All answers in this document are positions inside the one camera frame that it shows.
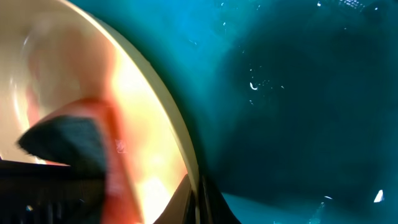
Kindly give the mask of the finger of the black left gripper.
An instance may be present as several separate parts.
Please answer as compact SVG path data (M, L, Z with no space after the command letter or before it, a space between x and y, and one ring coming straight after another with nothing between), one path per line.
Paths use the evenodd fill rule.
M99 224L104 176L1 161L1 224Z

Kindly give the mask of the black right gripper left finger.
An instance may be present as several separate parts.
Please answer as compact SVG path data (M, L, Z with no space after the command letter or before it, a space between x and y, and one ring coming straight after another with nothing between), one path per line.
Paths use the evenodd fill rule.
M195 224L195 197L187 174L154 224Z

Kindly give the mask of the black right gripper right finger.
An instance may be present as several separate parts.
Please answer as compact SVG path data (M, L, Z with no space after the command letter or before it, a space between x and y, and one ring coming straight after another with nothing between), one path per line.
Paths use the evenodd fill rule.
M208 177L200 181L200 223L241 224L230 210L216 184Z

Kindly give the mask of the yellow plate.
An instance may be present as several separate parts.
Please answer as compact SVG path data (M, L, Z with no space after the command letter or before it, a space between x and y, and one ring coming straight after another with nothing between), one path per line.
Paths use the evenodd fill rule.
M69 166L25 152L19 138L80 99L107 102L142 223L154 223L187 174L198 208L192 141L168 89L118 31L68 1L1 2L1 161Z

